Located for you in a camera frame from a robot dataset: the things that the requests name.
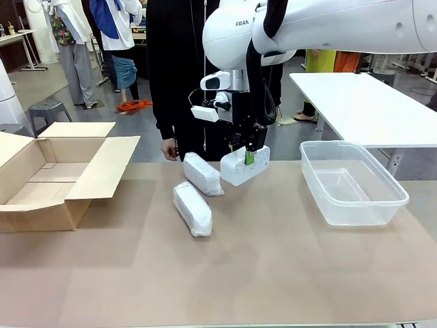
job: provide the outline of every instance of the white power strip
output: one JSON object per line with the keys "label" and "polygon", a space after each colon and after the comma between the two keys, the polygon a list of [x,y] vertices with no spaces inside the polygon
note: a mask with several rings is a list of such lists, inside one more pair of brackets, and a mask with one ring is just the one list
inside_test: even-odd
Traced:
{"label": "white power strip", "polygon": [[244,163],[246,148],[242,147],[235,152],[224,156],[220,161],[220,174],[224,181],[231,185],[239,186],[254,176],[260,174],[268,167],[270,161],[270,148],[264,146],[255,154],[253,164]]}

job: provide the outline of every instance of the yellow cloth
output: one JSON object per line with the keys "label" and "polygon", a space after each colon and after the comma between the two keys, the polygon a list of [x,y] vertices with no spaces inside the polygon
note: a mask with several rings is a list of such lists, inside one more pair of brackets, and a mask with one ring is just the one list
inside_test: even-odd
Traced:
{"label": "yellow cloth", "polygon": [[332,73],[334,72],[335,50],[320,50],[317,57],[313,51],[307,51],[307,73]]}

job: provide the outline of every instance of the hand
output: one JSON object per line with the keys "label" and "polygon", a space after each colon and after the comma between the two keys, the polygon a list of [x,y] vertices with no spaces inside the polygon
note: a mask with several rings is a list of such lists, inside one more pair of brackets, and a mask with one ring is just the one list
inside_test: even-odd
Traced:
{"label": "hand", "polygon": [[313,55],[314,58],[317,58],[320,55],[320,50],[319,49],[314,49],[314,50],[311,51],[311,54]]}
{"label": "hand", "polygon": [[179,156],[178,150],[176,149],[176,140],[174,138],[163,140],[163,145],[161,146],[161,150],[166,159],[169,161],[176,162],[177,157]]}

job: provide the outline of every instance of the black corrugated hose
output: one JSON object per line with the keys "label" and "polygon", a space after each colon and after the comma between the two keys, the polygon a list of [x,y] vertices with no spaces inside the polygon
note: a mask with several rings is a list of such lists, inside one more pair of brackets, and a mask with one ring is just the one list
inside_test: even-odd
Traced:
{"label": "black corrugated hose", "polygon": [[[268,0],[267,13],[264,19],[264,31],[273,38],[283,22],[288,0]],[[249,44],[246,54],[247,77],[251,90],[251,102],[256,121],[261,125],[273,124],[276,120],[276,108],[272,96],[262,76],[261,54],[253,42]]]}

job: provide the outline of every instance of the container rim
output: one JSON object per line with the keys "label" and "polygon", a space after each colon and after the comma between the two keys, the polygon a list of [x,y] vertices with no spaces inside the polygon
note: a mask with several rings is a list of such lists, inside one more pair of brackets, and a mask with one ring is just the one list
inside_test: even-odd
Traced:
{"label": "container rim", "polygon": [[[366,200],[366,201],[338,200],[338,199],[334,198],[333,196],[331,196],[331,194],[323,186],[322,181],[320,181],[319,177],[316,174],[314,174],[315,179],[317,180],[324,195],[326,196],[326,199],[330,203],[332,203],[334,205],[338,205],[338,206],[343,206],[343,207],[358,207],[356,205],[356,203],[360,203],[359,207],[362,207],[362,206],[387,206],[388,207],[388,206],[394,206],[394,203],[396,203],[396,206],[404,206],[404,205],[408,204],[408,201],[410,200],[410,196],[408,195],[406,190],[398,183],[398,181],[390,174],[390,172],[387,171],[387,169],[384,166],[382,166],[382,164],[364,146],[357,144],[357,143],[344,141],[344,140],[304,141],[300,144],[299,150],[300,150],[300,153],[302,154],[302,158],[305,158],[308,161],[308,163],[309,163],[309,159],[308,159],[306,152],[304,151],[304,147],[305,146],[316,146],[317,144],[340,144],[340,145],[355,147],[358,151],[360,151],[366,157],[366,159],[368,159],[371,162],[372,165],[374,165],[374,167],[387,179],[387,181],[389,183],[391,183],[395,188],[397,188],[397,190],[399,191],[399,194],[403,197],[402,200],[377,200],[377,201],[373,201],[373,200]],[[311,170],[313,170],[313,172],[314,172],[313,166],[311,164],[309,164],[309,166],[311,167]]]}

